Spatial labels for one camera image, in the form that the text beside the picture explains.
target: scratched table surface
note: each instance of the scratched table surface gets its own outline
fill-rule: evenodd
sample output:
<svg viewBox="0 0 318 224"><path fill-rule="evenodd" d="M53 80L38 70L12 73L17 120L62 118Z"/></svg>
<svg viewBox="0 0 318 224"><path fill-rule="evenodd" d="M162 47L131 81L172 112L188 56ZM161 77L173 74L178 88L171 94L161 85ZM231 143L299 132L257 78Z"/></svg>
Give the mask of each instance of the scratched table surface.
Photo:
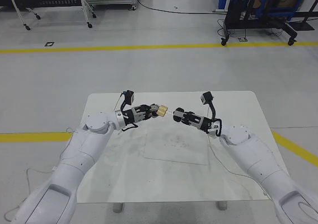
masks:
<svg viewBox="0 0 318 224"><path fill-rule="evenodd" d="M180 107L207 116L208 106L200 101L202 93L135 93L132 106L159 104L166 105L168 111ZM216 117L222 119L223 125L249 127L287 171L255 94L212 94ZM119 94L90 95L82 121L88 114L113 111L118 98ZM101 158L83 178L77 192L78 203L267 199L256 182L227 172L214 157L208 137L195 127L173 121L171 114L139 122L138 126L126 132L114 131ZM226 168L245 174L218 139L211 139L211 146Z"/></svg>

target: yellow tape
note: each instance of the yellow tape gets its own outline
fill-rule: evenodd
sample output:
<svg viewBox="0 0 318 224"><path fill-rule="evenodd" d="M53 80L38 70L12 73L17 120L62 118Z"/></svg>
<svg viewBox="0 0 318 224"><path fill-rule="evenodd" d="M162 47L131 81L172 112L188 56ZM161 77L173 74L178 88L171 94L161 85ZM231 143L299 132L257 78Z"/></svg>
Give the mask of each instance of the yellow tape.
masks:
<svg viewBox="0 0 318 224"><path fill-rule="evenodd" d="M69 140L71 133L14 133L0 134L0 143L8 142L64 142Z"/></svg>
<svg viewBox="0 0 318 224"><path fill-rule="evenodd" d="M189 48L253 48L287 46L287 43L227 43L221 44L166 44L166 45L135 45L135 46L90 46L78 48L39 48L39 49L5 49L0 54L25 54L25 53L53 53L53 52L98 52L108 50L148 50L148 49L189 49ZM296 42L294 46L318 46L318 41Z"/></svg>
<svg viewBox="0 0 318 224"><path fill-rule="evenodd" d="M297 156L303 158L309 163L318 167L318 157L304 148L296 145L290 140L282 137L278 133L272 131L275 141ZM50 133L9 133L0 134L0 143L14 143L14 142L64 142L69 140L71 133L67 132L50 132Z"/></svg>
<svg viewBox="0 0 318 224"><path fill-rule="evenodd" d="M315 165L318 167L318 157L311 152L305 150L304 148L296 145L295 143L291 142L290 140L282 137L281 135L277 134L276 132L272 131L272 135L275 138L275 141L280 144L281 146L285 147L286 149L290 150L297 156L303 158L307 162Z"/></svg>

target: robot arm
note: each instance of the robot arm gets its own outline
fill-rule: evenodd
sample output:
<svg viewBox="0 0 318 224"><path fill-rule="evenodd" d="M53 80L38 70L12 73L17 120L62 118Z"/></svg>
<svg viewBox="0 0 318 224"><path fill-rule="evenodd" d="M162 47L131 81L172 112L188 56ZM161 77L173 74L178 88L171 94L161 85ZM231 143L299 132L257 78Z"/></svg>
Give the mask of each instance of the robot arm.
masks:
<svg viewBox="0 0 318 224"><path fill-rule="evenodd" d="M212 99L210 92L202 96L203 104L209 104L213 111ZM272 151L247 127L227 127L214 116L209 119L182 108L174 111L173 119L218 137L239 167L268 193L282 224L318 223L318 196L292 180L277 164Z"/></svg>
<svg viewBox="0 0 318 224"><path fill-rule="evenodd" d="M12 223L69 223L77 204L77 189L86 172L98 161L114 130L129 124L155 118L165 113L165 106L131 105L134 93L126 91L120 110L111 113L88 114L87 119L74 132L60 156L60 162L51 177L37 187L24 201Z"/></svg>

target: white cable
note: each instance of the white cable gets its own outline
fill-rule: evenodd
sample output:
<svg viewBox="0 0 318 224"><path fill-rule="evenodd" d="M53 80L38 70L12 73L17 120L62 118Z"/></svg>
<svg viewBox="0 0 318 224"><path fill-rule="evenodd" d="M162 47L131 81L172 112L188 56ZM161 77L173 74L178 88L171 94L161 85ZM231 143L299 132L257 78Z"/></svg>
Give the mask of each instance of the white cable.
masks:
<svg viewBox="0 0 318 224"><path fill-rule="evenodd" d="M213 147L211 146L211 141L210 141L210 137L209 137L209 136L208 136L208 140L209 140L209 146L210 146L210 148L211 148L211 151L212 151L213 154L214 154L214 157L217 159L217 161L220 162L220 164L225 168L225 170L226 170L227 172L229 172L230 174L237 175L237 176L243 176L243 177L246 177L246 178L250 178L251 180L253 180L254 182L256 182L256 183L261 187L261 189L262 189L264 195L265 195L268 199L271 200L271 198L268 196L268 194L266 193L266 191L264 190L264 188L263 188L254 178L252 178L252 177L250 177L250 176L243 175L243 174L236 174L236 173L231 172L230 170L228 170L228 168L226 168L225 165L221 162L221 160L216 156L216 154L215 154L215 152L214 152L214 149L213 149Z"/></svg>
<svg viewBox="0 0 318 224"><path fill-rule="evenodd" d="M63 150L63 151L60 153L60 155L59 155L59 160L58 160L57 166L58 166L58 164L60 163L60 158L61 158L63 152L68 148L68 146L69 146L69 144L71 143L72 138L73 138L73 132L74 132L74 131L73 131L72 128L67 128L67 129L66 129L66 132L72 133L72 135L71 135L71 138L69 139L68 144L65 146L64 150ZM43 172L43 171L40 171L40 170L35 170L35 169L32 169L32 168L28 168L28 169L26 170L26 180L27 180L27 187L28 187L28 190L29 190L29 195L31 194L29 170L33 170L33 171L39 172L39 173L41 173L41 174L51 174L51 173L53 173L53 171L54 171L54 169L53 169L53 170L50 171L50 172ZM7 222L11 222L11 220L9 220L9 219L6 217L6 215L7 215L8 213L10 213L10 212L16 210L16 209L19 209L19 208L20 208L20 205L21 205L26 199L27 199L27 197L26 197L24 200L22 200L22 202L21 202L20 204L18 204L18 206L16 206L15 208L12 208L11 210L5 212L5 213L3 214L3 218L4 218Z"/></svg>

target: glossy floor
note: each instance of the glossy floor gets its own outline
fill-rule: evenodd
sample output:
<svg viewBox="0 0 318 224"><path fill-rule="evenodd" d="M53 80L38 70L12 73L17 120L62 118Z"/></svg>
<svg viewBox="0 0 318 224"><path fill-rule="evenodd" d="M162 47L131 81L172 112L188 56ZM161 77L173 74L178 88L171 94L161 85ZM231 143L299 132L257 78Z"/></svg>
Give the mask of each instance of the glossy floor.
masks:
<svg viewBox="0 0 318 224"><path fill-rule="evenodd" d="M209 12L211 0L143 1L164 10ZM219 43L218 15L178 15L138 7L136 11L96 10L87 28L78 7L23 12L26 31L11 9L0 12L0 49ZM316 29L298 41L318 41ZM230 38L244 31L236 30ZM247 30L253 42L287 42ZM0 54L0 133L64 132L75 128L94 92L251 90L269 126L318 156L318 46L119 50ZM2 215L27 196L25 170L50 170L64 143L0 144L0 223ZM279 146L289 173L318 194L318 168ZM30 173L31 186L48 176ZM114 214L109 204L79 204L71 223L278 223L268 201L231 202L225 212L212 202L126 204Z"/></svg>

